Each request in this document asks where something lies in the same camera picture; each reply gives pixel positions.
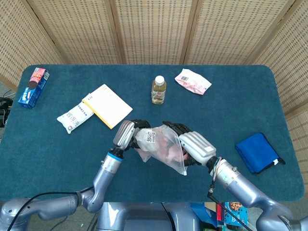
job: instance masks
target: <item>white bottle cap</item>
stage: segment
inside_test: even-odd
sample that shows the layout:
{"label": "white bottle cap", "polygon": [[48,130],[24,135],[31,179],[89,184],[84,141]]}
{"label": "white bottle cap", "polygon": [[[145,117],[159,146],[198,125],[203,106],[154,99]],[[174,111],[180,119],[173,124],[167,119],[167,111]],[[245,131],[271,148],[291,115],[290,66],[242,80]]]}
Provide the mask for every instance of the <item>white bottle cap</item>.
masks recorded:
{"label": "white bottle cap", "polygon": [[162,86],[165,82],[165,79],[164,77],[162,76],[156,76],[155,78],[155,84],[158,85],[158,86]]}

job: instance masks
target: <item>juice bottle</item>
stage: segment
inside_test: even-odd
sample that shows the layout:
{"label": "juice bottle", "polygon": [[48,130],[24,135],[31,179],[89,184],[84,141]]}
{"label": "juice bottle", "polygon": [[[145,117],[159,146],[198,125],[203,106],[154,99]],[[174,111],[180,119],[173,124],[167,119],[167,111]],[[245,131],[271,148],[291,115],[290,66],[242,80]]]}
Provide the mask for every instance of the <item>juice bottle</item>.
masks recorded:
{"label": "juice bottle", "polygon": [[163,104],[165,101],[167,83],[164,77],[156,76],[152,83],[152,103]]}

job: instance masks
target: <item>qr code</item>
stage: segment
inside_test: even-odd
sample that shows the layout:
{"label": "qr code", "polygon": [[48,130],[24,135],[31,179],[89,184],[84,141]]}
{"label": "qr code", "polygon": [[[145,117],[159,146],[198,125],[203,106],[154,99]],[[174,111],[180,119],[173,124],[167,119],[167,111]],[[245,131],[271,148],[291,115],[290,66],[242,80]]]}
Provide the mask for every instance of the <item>qr code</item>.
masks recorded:
{"label": "qr code", "polygon": [[155,143],[155,132],[154,131],[148,131],[148,134],[146,136],[146,141],[148,143]]}

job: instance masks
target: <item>table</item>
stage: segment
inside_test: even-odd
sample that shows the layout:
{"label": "table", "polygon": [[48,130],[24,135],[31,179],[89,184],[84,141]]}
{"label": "table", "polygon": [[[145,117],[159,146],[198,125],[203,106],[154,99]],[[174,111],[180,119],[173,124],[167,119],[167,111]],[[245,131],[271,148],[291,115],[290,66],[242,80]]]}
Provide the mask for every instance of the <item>table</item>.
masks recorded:
{"label": "table", "polygon": [[[34,68],[50,77],[33,109],[18,104]],[[174,78],[188,68],[212,86],[202,95],[189,92]],[[166,101],[151,103],[151,82],[167,81]],[[262,65],[55,65],[27,67],[0,144],[0,200],[31,197],[49,191],[77,191],[92,181],[119,127],[110,130],[92,116],[69,135],[56,118],[76,106],[89,92],[107,84],[133,111],[126,119],[146,119],[152,127],[163,120],[183,123],[198,131],[217,149],[217,155],[278,201],[298,200],[304,186],[284,119],[273,73]],[[286,165],[252,175],[234,145],[263,132]],[[147,163],[134,150],[108,189],[109,202],[201,202],[211,182],[207,169],[189,167],[182,176],[151,158]],[[217,184],[220,201],[234,198]]]}

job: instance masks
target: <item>yellow notebook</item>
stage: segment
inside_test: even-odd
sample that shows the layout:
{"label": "yellow notebook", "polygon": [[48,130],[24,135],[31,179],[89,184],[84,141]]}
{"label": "yellow notebook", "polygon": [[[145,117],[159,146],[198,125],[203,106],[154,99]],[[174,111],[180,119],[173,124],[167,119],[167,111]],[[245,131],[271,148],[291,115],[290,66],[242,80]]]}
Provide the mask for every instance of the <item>yellow notebook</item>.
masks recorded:
{"label": "yellow notebook", "polygon": [[87,95],[82,101],[110,128],[113,129],[133,109],[106,84]]}

